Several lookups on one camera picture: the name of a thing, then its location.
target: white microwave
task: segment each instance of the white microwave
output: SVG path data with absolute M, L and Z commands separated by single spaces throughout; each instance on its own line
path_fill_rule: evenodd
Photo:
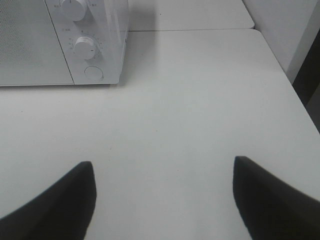
M 117 84 L 128 0 L 0 0 L 0 86 Z

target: microwave door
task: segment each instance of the microwave door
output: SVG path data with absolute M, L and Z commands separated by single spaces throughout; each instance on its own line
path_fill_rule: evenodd
M 44 0 L 0 0 L 0 86 L 73 84 Z

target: round button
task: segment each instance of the round button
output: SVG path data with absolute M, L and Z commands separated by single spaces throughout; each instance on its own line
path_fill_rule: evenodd
M 88 66 L 84 70 L 84 74 L 91 81 L 99 81 L 104 78 L 104 73 L 96 66 Z
M 86 0 L 62 0 L 62 13 L 71 21 L 80 21 L 87 12 Z
M 96 41 L 90 37 L 79 37 L 74 44 L 74 53 L 81 59 L 92 59 L 98 52 Z

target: microwave control panel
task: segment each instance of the microwave control panel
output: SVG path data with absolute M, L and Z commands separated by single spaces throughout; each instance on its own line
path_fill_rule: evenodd
M 46 5 L 74 84 L 117 84 L 128 0 L 47 0 Z

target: white table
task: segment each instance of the white table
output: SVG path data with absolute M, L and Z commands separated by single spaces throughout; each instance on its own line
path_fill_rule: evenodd
M 245 155 L 320 200 L 320 136 L 251 29 L 131 32 L 118 86 L 0 88 L 0 217 L 92 161 L 88 240 L 248 240 Z
M 250 29 L 242 0 L 129 0 L 131 31 Z

